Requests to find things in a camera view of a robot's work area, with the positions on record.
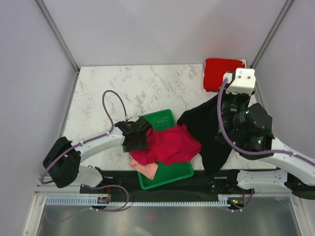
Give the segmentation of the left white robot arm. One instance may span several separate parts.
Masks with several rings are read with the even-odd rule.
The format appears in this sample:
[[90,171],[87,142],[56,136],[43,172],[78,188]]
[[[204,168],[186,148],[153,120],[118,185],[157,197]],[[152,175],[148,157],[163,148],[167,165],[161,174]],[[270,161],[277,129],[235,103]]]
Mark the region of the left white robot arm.
[[58,188],[73,183],[90,186],[96,193],[104,193],[108,181],[97,168],[88,168],[82,162],[105,150],[122,147],[123,152],[145,150],[147,138],[153,132],[152,125],[140,117],[136,121],[119,121],[107,132],[78,140],[61,137],[56,140],[43,160],[45,172],[42,184],[54,183]]

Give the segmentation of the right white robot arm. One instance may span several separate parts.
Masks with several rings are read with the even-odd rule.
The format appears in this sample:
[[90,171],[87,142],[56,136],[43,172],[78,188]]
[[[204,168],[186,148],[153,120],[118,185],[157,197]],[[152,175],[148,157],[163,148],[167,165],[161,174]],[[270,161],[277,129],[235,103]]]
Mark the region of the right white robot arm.
[[215,110],[219,122],[215,140],[239,153],[246,160],[272,164],[273,171],[258,171],[251,176],[239,171],[228,178],[230,193],[241,189],[289,191],[306,199],[315,198],[315,161],[284,144],[272,132],[272,117],[258,103],[249,105],[249,95],[216,96]]

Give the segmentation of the peach pink t shirt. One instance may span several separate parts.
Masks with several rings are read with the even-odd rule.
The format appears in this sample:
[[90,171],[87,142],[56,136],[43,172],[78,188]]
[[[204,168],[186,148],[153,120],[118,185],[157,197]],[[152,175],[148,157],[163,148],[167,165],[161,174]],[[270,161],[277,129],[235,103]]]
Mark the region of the peach pink t shirt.
[[158,170],[158,164],[152,163],[148,165],[142,165],[138,163],[133,158],[130,159],[130,166],[135,169],[137,172],[143,174],[145,177],[147,177],[150,180],[154,180],[156,172]]

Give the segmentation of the green plastic tray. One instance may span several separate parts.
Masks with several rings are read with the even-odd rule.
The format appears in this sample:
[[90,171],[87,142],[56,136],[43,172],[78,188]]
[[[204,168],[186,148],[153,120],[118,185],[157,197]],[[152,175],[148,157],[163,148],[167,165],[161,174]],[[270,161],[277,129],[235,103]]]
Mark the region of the green plastic tray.
[[[143,115],[156,131],[163,131],[175,126],[176,122],[170,109]],[[154,180],[150,180],[143,174],[138,173],[140,186],[143,190],[149,190],[178,180],[186,179],[194,175],[190,162],[164,165],[158,162],[158,170]]]

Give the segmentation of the magenta t shirt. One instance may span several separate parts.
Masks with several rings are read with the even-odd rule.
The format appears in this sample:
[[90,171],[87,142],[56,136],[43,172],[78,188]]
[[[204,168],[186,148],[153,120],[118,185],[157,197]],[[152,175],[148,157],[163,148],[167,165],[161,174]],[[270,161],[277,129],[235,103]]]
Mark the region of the magenta t shirt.
[[147,149],[130,152],[131,157],[144,166],[155,162],[164,165],[190,162],[202,148],[186,125],[175,125],[163,131],[151,128],[146,138]]

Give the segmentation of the black t shirt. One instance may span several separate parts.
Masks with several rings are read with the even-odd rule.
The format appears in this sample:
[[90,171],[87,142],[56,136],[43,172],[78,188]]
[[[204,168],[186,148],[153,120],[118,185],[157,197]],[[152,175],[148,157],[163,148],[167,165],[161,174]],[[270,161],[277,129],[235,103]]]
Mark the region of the black t shirt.
[[217,173],[227,162],[232,151],[229,144],[220,144],[215,140],[219,128],[217,100],[218,97],[215,96],[185,111],[177,121],[178,125],[185,125],[188,132],[201,143],[199,154],[207,176]]

